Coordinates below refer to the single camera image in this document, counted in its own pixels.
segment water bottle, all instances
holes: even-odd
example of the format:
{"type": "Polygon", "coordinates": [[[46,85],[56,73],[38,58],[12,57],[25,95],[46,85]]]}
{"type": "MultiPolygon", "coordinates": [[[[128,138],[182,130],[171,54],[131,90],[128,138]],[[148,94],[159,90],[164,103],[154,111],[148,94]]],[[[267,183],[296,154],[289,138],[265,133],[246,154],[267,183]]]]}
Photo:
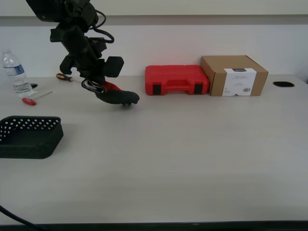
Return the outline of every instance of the water bottle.
{"type": "Polygon", "coordinates": [[[30,83],[27,82],[25,71],[18,57],[12,54],[10,49],[3,49],[2,53],[2,65],[6,75],[13,83],[14,91],[22,98],[32,95],[34,91],[30,83]]]}

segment cardboard box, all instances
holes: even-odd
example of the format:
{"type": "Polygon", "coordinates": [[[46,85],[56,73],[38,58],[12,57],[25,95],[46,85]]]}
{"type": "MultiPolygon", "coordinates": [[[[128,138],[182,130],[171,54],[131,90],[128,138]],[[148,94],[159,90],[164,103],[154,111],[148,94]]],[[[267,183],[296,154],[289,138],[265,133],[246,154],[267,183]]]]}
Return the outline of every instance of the cardboard box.
{"type": "Polygon", "coordinates": [[[203,56],[211,96],[261,95],[269,72],[246,55],[203,56]]]}

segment bottle label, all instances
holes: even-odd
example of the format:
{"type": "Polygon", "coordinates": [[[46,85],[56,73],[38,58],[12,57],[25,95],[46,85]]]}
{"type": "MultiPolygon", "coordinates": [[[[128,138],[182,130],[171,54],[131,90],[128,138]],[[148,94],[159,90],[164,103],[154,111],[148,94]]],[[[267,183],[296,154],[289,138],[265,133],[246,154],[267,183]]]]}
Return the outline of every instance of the bottle label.
{"type": "Polygon", "coordinates": [[[4,69],[8,76],[18,76],[25,72],[23,66],[21,65],[16,67],[5,67],[4,69]]]}

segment black cable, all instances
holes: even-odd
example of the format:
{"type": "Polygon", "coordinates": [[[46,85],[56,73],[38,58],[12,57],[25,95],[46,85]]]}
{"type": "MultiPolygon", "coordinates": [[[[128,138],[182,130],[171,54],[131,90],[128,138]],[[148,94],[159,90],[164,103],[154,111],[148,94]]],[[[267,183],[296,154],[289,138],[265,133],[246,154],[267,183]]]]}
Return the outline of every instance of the black cable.
{"type": "Polygon", "coordinates": [[[104,30],[98,29],[96,27],[96,25],[93,25],[93,30],[97,33],[108,36],[110,38],[110,40],[106,40],[104,38],[90,38],[89,39],[90,41],[102,41],[102,42],[105,42],[105,43],[114,43],[115,42],[115,38],[111,34],[109,34],[108,32],[106,32],[104,30]]]}
{"type": "Polygon", "coordinates": [[[106,15],[105,15],[103,12],[100,12],[100,11],[98,11],[98,10],[95,10],[95,11],[96,11],[97,13],[101,14],[101,15],[104,17],[104,20],[102,21],[102,23],[100,23],[100,24],[98,24],[98,25],[96,26],[96,28],[100,28],[102,25],[105,24],[105,22],[106,22],[106,20],[107,20],[107,17],[106,17],[106,15]]]}
{"type": "Polygon", "coordinates": [[[29,221],[26,221],[22,218],[19,218],[18,216],[14,215],[13,213],[11,213],[10,211],[6,210],[5,208],[3,208],[2,206],[0,206],[0,212],[3,213],[4,215],[8,216],[9,218],[12,218],[13,220],[16,220],[24,225],[27,225],[29,227],[32,227],[33,229],[36,229],[38,231],[47,231],[46,229],[44,228],[41,228],[35,224],[32,224],[31,222],[29,221]]]}
{"type": "Polygon", "coordinates": [[[106,35],[106,36],[108,36],[110,38],[110,40],[106,40],[105,38],[90,38],[89,41],[100,41],[100,42],[105,42],[105,43],[114,43],[115,42],[115,38],[111,34],[109,34],[107,31],[99,30],[98,29],[99,27],[104,25],[104,23],[106,22],[106,19],[107,19],[106,15],[103,12],[100,12],[98,10],[95,10],[95,11],[97,13],[101,14],[104,17],[104,20],[100,24],[98,24],[98,25],[93,24],[92,27],[90,27],[90,30],[94,30],[97,33],[106,35]]]}

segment wall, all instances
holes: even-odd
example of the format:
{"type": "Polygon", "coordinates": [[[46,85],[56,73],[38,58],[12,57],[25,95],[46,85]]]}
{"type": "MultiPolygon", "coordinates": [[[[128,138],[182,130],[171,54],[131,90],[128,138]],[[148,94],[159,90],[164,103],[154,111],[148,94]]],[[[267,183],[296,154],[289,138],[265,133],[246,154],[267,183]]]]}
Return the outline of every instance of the wall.
{"type": "MultiPolygon", "coordinates": [[[[107,15],[308,14],[307,0],[91,0],[107,15]]],[[[35,16],[26,1],[2,0],[0,16],[35,16]]]]}
{"type": "MultiPolygon", "coordinates": [[[[0,47],[20,57],[28,76],[54,76],[67,55],[49,42],[54,26],[0,17],[0,47]]],[[[247,54],[272,75],[308,77],[308,16],[111,16],[104,30],[115,44],[103,56],[122,56],[123,76],[142,76],[147,65],[199,64],[202,55],[247,54]]]]}

